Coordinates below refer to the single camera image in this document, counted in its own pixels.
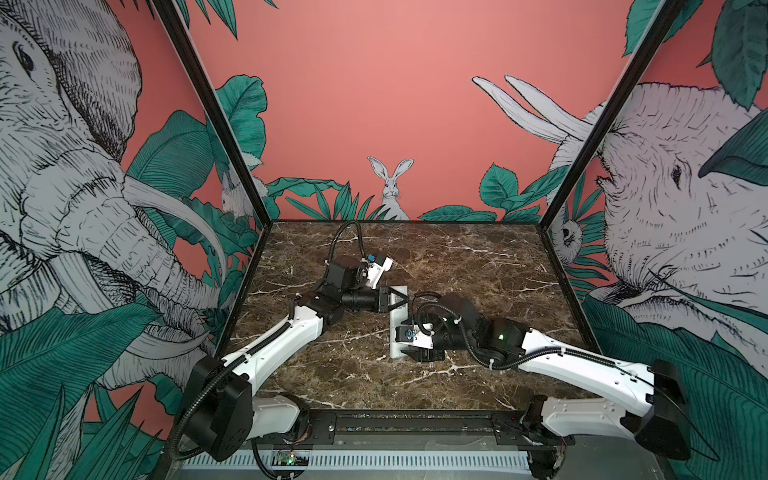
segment rabbit illustration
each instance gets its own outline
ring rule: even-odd
[[[389,212],[384,216],[384,220],[408,220],[406,212],[400,208],[400,204],[397,203],[397,197],[400,196],[400,189],[397,187],[397,177],[408,171],[410,167],[413,167],[413,159],[408,158],[400,162],[395,169],[395,173],[389,176],[389,172],[381,161],[376,160],[374,157],[368,157],[371,162],[373,171],[379,177],[384,179],[384,194],[382,199],[382,211],[389,209]]]

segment elephant eye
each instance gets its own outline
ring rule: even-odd
[[[680,189],[680,177],[683,175],[683,169],[680,168],[680,165],[675,165],[672,169],[672,181],[675,185],[677,185],[677,189]]]
[[[30,75],[35,69],[35,63],[32,61],[31,57],[27,55],[27,52],[24,51],[24,47],[15,41],[13,44],[13,52],[16,54],[18,62],[22,64],[22,68],[27,72],[27,75]]]

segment black frame post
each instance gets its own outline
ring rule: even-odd
[[[664,4],[660,7],[658,14],[648,27],[648,30],[646,30],[645,36],[637,46],[634,55],[632,55],[629,65],[627,65],[619,82],[616,84],[616,88],[614,88],[614,91],[608,98],[603,113],[598,118],[598,121],[595,122],[587,140],[584,141],[584,145],[581,147],[581,150],[576,156],[576,160],[574,160],[571,169],[565,176],[563,184],[560,186],[552,203],[547,207],[547,211],[541,218],[540,225],[544,230],[547,230],[550,225],[552,225],[554,216],[558,214],[561,207],[568,200],[568,195],[571,194],[579,177],[584,173],[587,165],[589,165],[589,162],[598,151],[600,143],[610,131],[616,117],[624,107],[624,103],[629,98],[635,86],[640,81],[640,78],[643,76],[645,69],[656,54],[656,50],[658,50],[659,46],[664,42],[664,37],[667,35],[672,23],[685,6],[686,1],[687,0],[665,0]]]

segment black metal frame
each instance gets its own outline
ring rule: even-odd
[[[256,211],[257,219],[262,225],[268,227],[272,224],[272,219],[270,219],[270,215],[267,213],[259,193],[256,192],[253,179],[245,165],[245,161],[243,161],[243,155],[240,152],[237,139],[230,129],[229,121],[221,110],[216,92],[208,80],[203,64],[200,63],[200,59],[197,57],[197,52],[187,33],[187,27],[176,12],[174,0],[152,0],[152,2],[161,22],[163,22],[170,41],[176,48],[176,52],[181,59],[181,63],[184,65],[184,69],[187,71],[187,75],[189,75],[197,96],[203,104],[206,114],[214,126],[216,135],[221,140],[224,151],[230,158],[232,166],[235,168],[237,176],[240,178],[240,182],[248,194],[253,209]]]
[[[629,61],[626,69],[624,69],[624,73],[608,98],[603,113],[598,118],[598,121],[594,123],[594,127],[589,133],[587,140],[584,141],[584,145],[581,147],[573,165],[571,165],[571,169],[565,176],[563,184],[541,218],[540,225],[544,230],[547,230],[552,225],[554,216],[558,214],[561,207],[568,200],[568,196],[576,186],[581,174],[584,173],[584,169],[587,168],[587,165],[589,165],[589,162],[598,151],[603,138],[611,130],[611,126],[621,112],[624,102],[627,101],[640,81],[645,69],[656,54],[656,50],[664,42],[664,37],[672,26],[672,22],[675,21],[685,6],[685,2],[686,0],[665,0],[664,4],[660,7],[656,18],[648,27],[645,36],[637,46],[632,59]]]

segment rabbit ear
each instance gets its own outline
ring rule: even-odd
[[[397,178],[400,175],[404,174],[405,172],[408,171],[410,167],[413,167],[413,159],[407,158],[403,160],[402,162],[400,162],[400,165],[398,165],[397,168],[395,169],[395,173],[392,174],[392,178]]]
[[[381,161],[376,160],[374,157],[368,157],[368,160],[371,162],[371,167],[373,167],[373,171],[376,175],[384,180],[389,179],[389,172]]]

